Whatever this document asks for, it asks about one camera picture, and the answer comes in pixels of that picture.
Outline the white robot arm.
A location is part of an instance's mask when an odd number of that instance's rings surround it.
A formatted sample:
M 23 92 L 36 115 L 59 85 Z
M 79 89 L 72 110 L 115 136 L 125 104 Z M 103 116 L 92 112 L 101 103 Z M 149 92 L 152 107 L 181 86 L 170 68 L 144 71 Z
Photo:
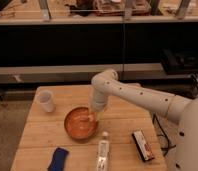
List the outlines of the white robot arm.
M 178 125 L 178 138 L 173 171 L 198 171 L 198 98 L 124 84 L 118 81 L 114 69 L 92 77 L 91 110 L 98 114 L 107 103 L 108 96 L 120 97 Z

